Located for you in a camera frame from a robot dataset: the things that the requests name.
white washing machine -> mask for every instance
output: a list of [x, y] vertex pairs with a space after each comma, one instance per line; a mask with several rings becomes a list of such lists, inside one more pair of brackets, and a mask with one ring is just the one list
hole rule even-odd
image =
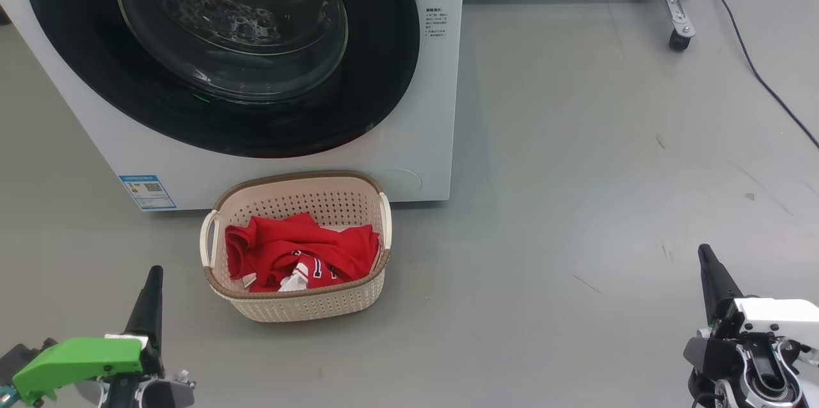
[[461, 0], [0, 5], [147, 212], [319, 169], [450, 195]]

beige basket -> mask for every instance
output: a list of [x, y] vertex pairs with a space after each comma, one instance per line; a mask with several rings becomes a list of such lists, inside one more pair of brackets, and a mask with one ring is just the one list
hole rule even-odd
[[[332, 230], [372, 224], [380, 237], [378, 255], [369, 275], [342, 285], [269, 294], [252, 294], [241, 280], [230, 279], [225, 251], [228, 225], [247, 227], [251, 216], [284, 219], [305, 212], [322, 227]], [[209, 234], [213, 238], [210, 253]], [[336, 317], [372, 306], [384, 285], [391, 244], [390, 202], [378, 183], [357, 172], [337, 171], [275, 176], [239, 184], [226, 192], [205, 217], [199, 251], [213, 291], [245, 317], [257, 322], [295, 322]]]

washing machine door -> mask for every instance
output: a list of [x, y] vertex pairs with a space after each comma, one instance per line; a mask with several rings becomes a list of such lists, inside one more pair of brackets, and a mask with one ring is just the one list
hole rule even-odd
[[179, 141], [245, 157], [336, 148], [415, 73], [415, 0], [30, 0], [106, 101]]

concrete floor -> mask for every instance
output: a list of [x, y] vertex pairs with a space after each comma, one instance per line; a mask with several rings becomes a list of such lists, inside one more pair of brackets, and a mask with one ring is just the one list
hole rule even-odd
[[[728, 1], [819, 133], [819, 0]], [[687, 6], [679, 54], [657, 0], [467, 0], [451, 200], [395, 209], [371, 309], [278, 326], [211, 292], [203, 214], [138, 212], [0, 28], [0, 349], [120, 332], [161, 264], [164, 362], [199, 407], [688, 406], [699, 243], [747, 294], [819, 304], [819, 151], [722, 5]]]

red clothing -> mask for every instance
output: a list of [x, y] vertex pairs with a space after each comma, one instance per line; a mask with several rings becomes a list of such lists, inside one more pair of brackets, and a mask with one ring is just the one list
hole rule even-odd
[[378, 253], [378, 234], [369, 224], [342, 232], [327, 230], [307, 213], [284, 221], [252, 216], [246, 228], [225, 228], [225, 248], [232, 279], [255, 273], [251, 292], [277, 292], [299, 262], [310, 271], [304, 273], [309, 288], [366, 277]]

